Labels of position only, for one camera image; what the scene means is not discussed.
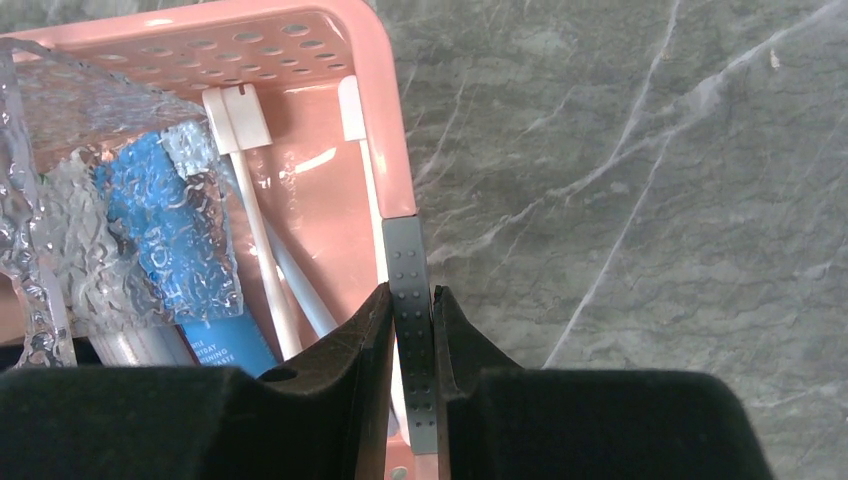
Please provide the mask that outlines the blue toothpaste tube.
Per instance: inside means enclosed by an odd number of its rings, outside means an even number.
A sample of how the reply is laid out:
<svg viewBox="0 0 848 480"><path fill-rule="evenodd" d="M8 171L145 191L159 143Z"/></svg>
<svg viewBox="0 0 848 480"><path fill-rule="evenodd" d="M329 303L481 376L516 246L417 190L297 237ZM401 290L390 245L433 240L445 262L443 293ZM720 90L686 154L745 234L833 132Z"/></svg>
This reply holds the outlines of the blue toothpaste tube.
<svg viewBox="0 0 848 480"><path fill-rule="evenodd" d="M177 128L141 136L96 168L95 184L108 219L137 248L155 294L173 315L191 365L235 366L258 377L276 359L243 303L236 262L219 253L203 212L219 209L223 195L207 195L181 174L215 153L203 139L182 146L183 139Z"/></svg>

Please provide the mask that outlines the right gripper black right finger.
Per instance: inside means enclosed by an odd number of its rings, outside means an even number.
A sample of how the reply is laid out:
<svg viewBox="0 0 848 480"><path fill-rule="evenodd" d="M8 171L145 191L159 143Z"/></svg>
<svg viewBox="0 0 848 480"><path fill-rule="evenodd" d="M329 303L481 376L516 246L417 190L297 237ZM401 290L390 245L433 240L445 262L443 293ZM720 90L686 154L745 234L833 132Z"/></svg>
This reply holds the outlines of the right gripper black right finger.
<svg viewBox="0 0 848 480"><path fill-rule="evenodd" d="M769 479L737 396L679 370L526 369L435 291L443 479Z"/></svg>

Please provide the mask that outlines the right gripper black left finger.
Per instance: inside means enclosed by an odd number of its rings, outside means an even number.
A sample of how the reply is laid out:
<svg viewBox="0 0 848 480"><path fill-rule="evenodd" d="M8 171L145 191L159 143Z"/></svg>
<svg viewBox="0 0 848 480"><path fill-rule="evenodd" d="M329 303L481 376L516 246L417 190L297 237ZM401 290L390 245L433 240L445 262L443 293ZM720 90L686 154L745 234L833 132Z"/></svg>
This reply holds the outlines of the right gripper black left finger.
<svg viewBox="0 0 848 480"><path fill-rule="evenodd" d="M379 479L392 295L253 377L236 367L15 369L5 479Z"/></svg>

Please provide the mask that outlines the clear textured glass dish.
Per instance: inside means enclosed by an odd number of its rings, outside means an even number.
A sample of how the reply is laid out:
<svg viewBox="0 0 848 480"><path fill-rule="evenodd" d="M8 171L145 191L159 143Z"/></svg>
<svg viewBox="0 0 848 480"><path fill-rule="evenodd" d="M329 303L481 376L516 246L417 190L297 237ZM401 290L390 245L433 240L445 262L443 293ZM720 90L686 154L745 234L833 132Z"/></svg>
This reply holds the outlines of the clear textured glass dish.
<svg viewBox="0 0 848 480"><path fill-rule="evenodd" d="M36 42L1 42L1 270L21 367L191 361L183 326L246 311L201 107Z"/></svg>

